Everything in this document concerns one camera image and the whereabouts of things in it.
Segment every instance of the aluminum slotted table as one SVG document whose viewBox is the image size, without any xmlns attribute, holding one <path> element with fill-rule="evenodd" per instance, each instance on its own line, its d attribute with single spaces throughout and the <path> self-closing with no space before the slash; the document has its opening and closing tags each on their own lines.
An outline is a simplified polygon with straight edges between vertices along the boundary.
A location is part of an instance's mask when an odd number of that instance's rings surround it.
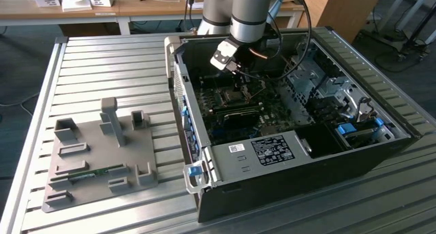
<svg viewBox="0 0 436 234">
<path fill-rule="evenodd" d="M 350 52 L 337 35 L 317 33 L 337 51 Z M 78 37 L 56 43 L 0 233 L 434 232 L 434 120 L 368 62 L 356 71 L 424 138 L 362 177 L 198 224 L 194 199 L 184 186 L 165 76 L 168 35 Z M 46 214 L 41 204 L 54 121 L 66 116 L 76 123 L 98 120 L 98 100 L 112 96 L 117 115 L 142 109 L 150 116 L 158 186 Z"/>
</svg>

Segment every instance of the motherboard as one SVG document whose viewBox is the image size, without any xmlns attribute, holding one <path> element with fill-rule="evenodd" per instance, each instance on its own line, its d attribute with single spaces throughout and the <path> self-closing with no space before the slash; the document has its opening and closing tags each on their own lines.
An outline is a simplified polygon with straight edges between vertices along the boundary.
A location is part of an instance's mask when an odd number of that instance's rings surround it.
<svg viewBox="0 0 436 234">
<path fill-rule="evenodd" d="M 290 110 L 273 83 L 242 79 L 238 85 L 222 86 L 218 81 L 200 77 L 201 87 L 194 90 L 212 145 L 292 130 Z"/>
</svg>

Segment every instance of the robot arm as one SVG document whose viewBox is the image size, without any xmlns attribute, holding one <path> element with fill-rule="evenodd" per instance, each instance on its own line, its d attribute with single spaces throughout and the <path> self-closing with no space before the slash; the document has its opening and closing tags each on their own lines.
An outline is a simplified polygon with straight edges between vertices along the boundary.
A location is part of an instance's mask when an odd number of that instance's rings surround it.
<svg viewBox="0 0 436 234">
<path fill-rule="evenodd" d="M 268 14 L 276 16 L 281 3 L 282 0 L 204 0 L 198 34 L 230 33 L 210 59 L 217 69 L 225 69 L 240 46 L 262 38 L 265 24 L 272 21 Z"/>
</svg>

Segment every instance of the wooden desk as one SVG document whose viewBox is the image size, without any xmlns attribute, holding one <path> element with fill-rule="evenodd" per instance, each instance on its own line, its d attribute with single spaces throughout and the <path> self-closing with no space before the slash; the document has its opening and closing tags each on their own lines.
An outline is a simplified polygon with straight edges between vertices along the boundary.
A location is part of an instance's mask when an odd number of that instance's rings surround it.
<svg viewBox="0 0 436 234">
<path fill-rule="evenodd" d="M 132 21 L 182 19 L 184 0 L 178 1 L 114 0 L 112 7 L 93 7 L 92 10 L 64 13 L 61 7 L 38 8 L 29 0 L 0 0 L 0 26 L 116 22 L 121 35 L 129 35 Z M 288 28 L 297 26 L 302 10 L 302 6 L 293 2 L 282 4 L 278 16 L 288 17 Z M 192 10 L 193 19 L 201 19 L 201 14 L 202 10 Z"/>
<path fill-rule="evenodd" d="M 305 0 L 312 26 L 332 26 L 352 42 L 378 0 Z M 305 16 L 298 27 L 306 27 Z"/>
<path fill-rule="evenodd" d="M 92 10 L 62 12 L 61 7 L 41 7 L 30 0 L 0 0 L 0 19 L 98 17 L 98 14 L 118 15 L 117 0 L 112 7 L 93 7 Z"/>
</svg>

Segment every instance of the floor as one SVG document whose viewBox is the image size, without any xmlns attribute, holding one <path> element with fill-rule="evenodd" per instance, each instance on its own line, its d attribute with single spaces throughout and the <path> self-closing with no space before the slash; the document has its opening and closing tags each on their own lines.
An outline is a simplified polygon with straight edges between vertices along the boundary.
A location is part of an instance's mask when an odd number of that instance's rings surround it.
<svg viewBox="0 0 436 234">
<path fill-rule="evenodd" d="M 380 0 L 374 12 L 384 14 L 394 0 Z M 409 2 L 402 2 L 393 15 L 386 30 L 393 29 L 394 22 L 402 11 L 409 7 Z M 421 10 L 410 20 L 408 30 L 413 29 L 425 15 Z M 164 33 L 173 32 L 177 21 L 158 23 L 158 21 L 138 22 L 134 24 L 136 32 Z M 426 38 L 436 28 L 436 18 L 428 23 L 421 38 Z M 0 103 L 10 104 L 21 101 L 38 92 L 45 68 L 49 61 L 53 41 L 62 36 L 58 26 L 22 26 L 8 27 L 4 35 L 0 35 Z M 390 52 L 390 48 L 377 43 L 368 37 L 361 37 L 353 42 L 354 48 L 373 61 L 374 56 Z M 392 70 L 413 65 L 401 73 L 384 72 L 397 86 L 409 94 L 424 109 L 436 116 L 436 74 L 432 66 L 436 65 L 434 54 L 430 53 L 421 62 L 417 56 L 410 56 L 404 62 L 396 62 L 394 54 L 385 54 L 378 59 L 382 67 Z M 25 102 L 25 107 L 33 111 L 37 98 Z M 20 108 L 0 107 L 0 214 L 12 183 L 25 134 L 30 122 L 30 116 Z"/>
</svg>

